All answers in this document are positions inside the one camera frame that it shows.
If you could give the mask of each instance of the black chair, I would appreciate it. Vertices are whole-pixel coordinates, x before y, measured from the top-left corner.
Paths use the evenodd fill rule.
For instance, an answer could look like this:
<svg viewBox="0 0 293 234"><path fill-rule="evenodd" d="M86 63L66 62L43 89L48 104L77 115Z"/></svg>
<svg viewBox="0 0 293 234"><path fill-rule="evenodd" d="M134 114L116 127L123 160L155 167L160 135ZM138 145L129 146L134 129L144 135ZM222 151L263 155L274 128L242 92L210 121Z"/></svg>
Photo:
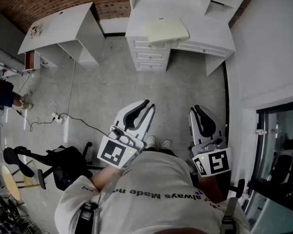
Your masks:
<svg viewBox="0 0 293 234"><path fill-rule="evenodd" d="M46 156L33 154L25 147L19 146L14 149L5 148L3 151L3 158L7 164L15 164L19 167L20 171L27 177L33 177L34 172L25 165L18 157L18 155L24 155L40 163L51 166L50 169L42 172L38 169L38 178L41 188L46 189L44 179L53 173L54 181L58 189L64 191L70 186L76 179L84 175L87 178L92 177L92 173L89 170L101 170L102 167L91 166L92 162L86 162L85 156L88 148L92 146L91 142L86 144L83 154L81 154L77 148L60 146L58 149L50 151Z"/></svg>

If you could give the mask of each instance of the white sneaker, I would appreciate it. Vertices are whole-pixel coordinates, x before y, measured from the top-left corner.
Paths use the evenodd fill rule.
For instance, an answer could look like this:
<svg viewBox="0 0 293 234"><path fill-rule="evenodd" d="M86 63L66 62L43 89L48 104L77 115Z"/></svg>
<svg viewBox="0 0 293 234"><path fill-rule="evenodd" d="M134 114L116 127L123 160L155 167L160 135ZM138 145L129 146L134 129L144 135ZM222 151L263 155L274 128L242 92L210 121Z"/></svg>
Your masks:
<svg viewBox="0 0 293 234"><path fill-rule="evenodd" d="M171 148L171 141L170 140L165 140L161 145L161 149L170 149L170 148Z"/></svg>
<svg viewBox="0 0 293 234"><path fill-rule="evenodd" d="M156 139L154 136L150 136L146 141L146 148L154 147L156 148Z"/></svg>
<svg viewBox="0 0 293 234"><path fill-rule="evenodd" d="M32 91L29 91L28 94L23 95L23 100L22 102L28 102L31 98L31 96L33 95Z"/></svg>
<svg viewBox="0 0 293 234"><path fill-rule="evenodd" d="M22 109L28 109L28 110L30 110L30 109L33 108L33 106L34 105L32 103L27 103L27 102L24 102L24 103L21 104L21 108Z"/></svg>

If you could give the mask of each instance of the gray floor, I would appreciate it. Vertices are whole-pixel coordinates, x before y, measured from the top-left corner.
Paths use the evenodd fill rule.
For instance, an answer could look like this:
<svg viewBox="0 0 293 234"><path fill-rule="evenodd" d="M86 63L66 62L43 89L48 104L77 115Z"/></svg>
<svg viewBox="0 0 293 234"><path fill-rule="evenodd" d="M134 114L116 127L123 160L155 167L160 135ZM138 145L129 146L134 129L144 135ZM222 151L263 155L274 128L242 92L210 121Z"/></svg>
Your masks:
<svg viewBox="0 0 293 234"><path fill-rule="evenodd" d="M27 111L30 123L37 117L43 121L47 106L55 101L59 112L69 111L71 116L81 118L107 133L121 108L149 99L155 104L156 113L147 136L155 135L158 145L170 139L176 155L187 159L187 147L191 142L188 124L190 107L202 105L225 121L223 70L219 68L206 77L204 55L199 53L171 51L165 73L136 72L126 39L111 37L106 39L100 66L84 69L76 63L74 74L73 71L74 61L67 60L59 68L42 68L30 77L10 78L15 92L22 95L29 89L34 91L34 108ZM46 122L50 121L54 111L56 109L51 108L46 113ZM14 110L6 110L2 118L3 147L22 145L32 152L45 155L45 151L51 149L44 136L45 130L47 141L53 148L59 145L75 146L83 151L88 141L93 142L87 158L95 160L102 139L102 134L73 119L63 125L45 125L45 129L43 125L35 124L31 132L29 125ZM36 169L47 169L38 162L34 164ZM53 214L62 192L55 187L52 176L46 181L47 190L22 189L21 197L31 218L42 229L55 234Z"/></svg>

